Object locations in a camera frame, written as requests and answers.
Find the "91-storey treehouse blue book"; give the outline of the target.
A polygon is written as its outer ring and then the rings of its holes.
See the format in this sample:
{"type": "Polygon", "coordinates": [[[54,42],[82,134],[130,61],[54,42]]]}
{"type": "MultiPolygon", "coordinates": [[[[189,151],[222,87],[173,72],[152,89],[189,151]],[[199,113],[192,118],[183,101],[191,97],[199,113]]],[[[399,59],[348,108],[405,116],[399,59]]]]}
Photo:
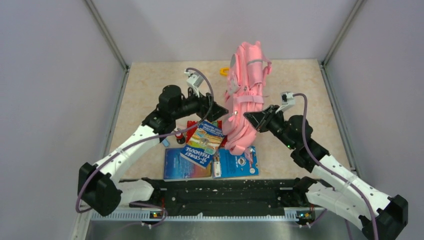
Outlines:
{"type": "Polygon", "coordinates": [[[186,145],[181,150],[180,156],[190,163],[206,169],[213,160],[217,150],[223,146],[225,137],[221,120],[213,122],[205,120],[195,128],[186,145]]]}

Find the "pink student backpack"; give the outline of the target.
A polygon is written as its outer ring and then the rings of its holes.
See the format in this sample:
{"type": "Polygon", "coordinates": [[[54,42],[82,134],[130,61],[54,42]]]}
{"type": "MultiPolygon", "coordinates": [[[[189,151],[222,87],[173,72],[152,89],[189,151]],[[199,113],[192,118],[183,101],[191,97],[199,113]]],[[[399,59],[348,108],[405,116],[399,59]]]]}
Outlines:
{"type": "Polygon", "coordinates": [[[222,121],[222,132],[227,138],[224,148],[234,156],[244,155],[253,163],[250,146],[257,131],[244,116],[260,112],[264,105],[263,90],[266,77],[272,71],[272,62],[265,57],[260,41],[243,42],[232,55],[224,94],[228,114],[222,121]]]}

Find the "light blue paperback book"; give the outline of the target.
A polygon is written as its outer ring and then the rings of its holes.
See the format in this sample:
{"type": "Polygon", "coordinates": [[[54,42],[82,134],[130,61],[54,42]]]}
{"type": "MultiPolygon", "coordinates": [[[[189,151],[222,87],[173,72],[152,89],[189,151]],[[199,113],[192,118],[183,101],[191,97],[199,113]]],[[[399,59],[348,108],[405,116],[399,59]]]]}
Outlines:
{"type": "Polygon", "coordinates": [[[256,148],[250,146],[248,154],[252,162],[245,157],[244,153],[232,155],[229,150],[220,148],[214,155],[212,177],[214,179],[227,179],[259,175],[256,148]]]}

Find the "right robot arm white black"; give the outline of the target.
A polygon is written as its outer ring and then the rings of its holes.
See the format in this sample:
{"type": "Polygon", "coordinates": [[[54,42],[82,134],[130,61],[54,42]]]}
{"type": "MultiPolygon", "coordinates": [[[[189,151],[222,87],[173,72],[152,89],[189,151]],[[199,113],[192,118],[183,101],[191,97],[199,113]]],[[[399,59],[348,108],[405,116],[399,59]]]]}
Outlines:
{"type": "Polygon", "coordinates": [[[408,201],[390,196],[360,179],[312,139],[305,115],[285,119],[278,105],[244,117],[260,133],[271,132],[291,153],[293,161],[320,180],[303,177],[293,192],[299,206],[309,203],[352,223],[368,240],[395,240],[408,224],[408,201]]]}

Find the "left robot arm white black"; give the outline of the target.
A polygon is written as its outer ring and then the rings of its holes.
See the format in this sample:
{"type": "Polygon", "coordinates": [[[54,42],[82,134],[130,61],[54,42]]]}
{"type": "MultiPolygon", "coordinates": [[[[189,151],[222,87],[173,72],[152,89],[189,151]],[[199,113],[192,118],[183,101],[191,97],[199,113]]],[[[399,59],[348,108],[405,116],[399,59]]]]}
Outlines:
{"type": "Polygon", "coordinates": [[[118,206],[143,201],[154,207],[160,193],[145,180],[121,182],[124,173],[151,148],[174,134],[178,119],[196,114],[201,120],[213,122],[229,111],[214,101],[211,93],[196,95],[192,88],[185,97],[177,85],[167,85],[158,97],[156,108],[142,121],[136,131],[119,147],[94,164],[86,162],[78,173],[77,213],[80,205],[88,205],[101,216],[110,215],[118,206]]]}

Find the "yellow triangle toy purple cap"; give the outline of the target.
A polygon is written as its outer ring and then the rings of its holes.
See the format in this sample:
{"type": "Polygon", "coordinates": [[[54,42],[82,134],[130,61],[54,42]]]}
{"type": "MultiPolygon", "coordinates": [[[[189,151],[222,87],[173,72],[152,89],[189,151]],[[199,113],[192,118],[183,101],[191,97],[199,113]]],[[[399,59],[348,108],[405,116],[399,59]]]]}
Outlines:
{"type": "Polygon", "coordinates": [[[223,67],[223,68],[221,68],[220,70],[219,70],[219,74],[221,75],[221,76],[228,76],[228,74],[229,74],[229,68],[228,67],[223,67]]]}

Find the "red perfect stamp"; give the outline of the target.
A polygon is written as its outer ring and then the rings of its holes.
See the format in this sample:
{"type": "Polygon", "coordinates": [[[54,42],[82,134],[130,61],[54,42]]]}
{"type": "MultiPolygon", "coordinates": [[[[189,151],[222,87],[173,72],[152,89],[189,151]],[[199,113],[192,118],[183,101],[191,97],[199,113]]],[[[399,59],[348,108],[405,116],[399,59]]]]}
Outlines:
{"type": "Polygon", "coordinates": [[[184,133],[176,133],[175,134],[176,142],[180,145],[184,145],[186,143],[186,137],[184,133]]]}

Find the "light blue eraser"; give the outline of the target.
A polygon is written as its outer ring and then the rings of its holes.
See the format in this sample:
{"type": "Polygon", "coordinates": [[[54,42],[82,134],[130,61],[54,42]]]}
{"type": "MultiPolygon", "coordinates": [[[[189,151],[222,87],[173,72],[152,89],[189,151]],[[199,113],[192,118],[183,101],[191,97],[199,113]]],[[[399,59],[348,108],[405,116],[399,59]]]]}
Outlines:
{"type": "Polygon", "coordinates": [[[170,142],[166,138],[163,139],[161,143],[165,148],[168,148],[170,146],[170,142]]]}

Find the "dark blue sunset book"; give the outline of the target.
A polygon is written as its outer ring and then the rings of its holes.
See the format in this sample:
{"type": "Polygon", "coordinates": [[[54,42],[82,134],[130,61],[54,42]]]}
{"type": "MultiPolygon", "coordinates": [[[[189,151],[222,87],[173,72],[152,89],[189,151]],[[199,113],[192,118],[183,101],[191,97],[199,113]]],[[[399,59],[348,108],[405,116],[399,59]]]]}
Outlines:
{"type": "Polygon", "coordinates": [[[182,148],[166,148],[163,180],[165,182],[211,180],[212,168],[202,168],[180,156],[182,148]]]}

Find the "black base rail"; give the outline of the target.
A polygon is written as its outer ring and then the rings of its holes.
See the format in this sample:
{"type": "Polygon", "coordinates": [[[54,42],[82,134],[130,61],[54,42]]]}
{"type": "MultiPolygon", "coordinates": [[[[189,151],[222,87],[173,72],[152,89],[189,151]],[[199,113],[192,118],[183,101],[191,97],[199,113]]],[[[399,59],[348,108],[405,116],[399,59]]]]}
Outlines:
{"type": "Polygon", "coordinates": [[[169,217],[289,217],[304,223],[313,222],[319,209],[301,195],[299,178],[146,181],[153,193],[144,203],[166,209],[169,217]]]}

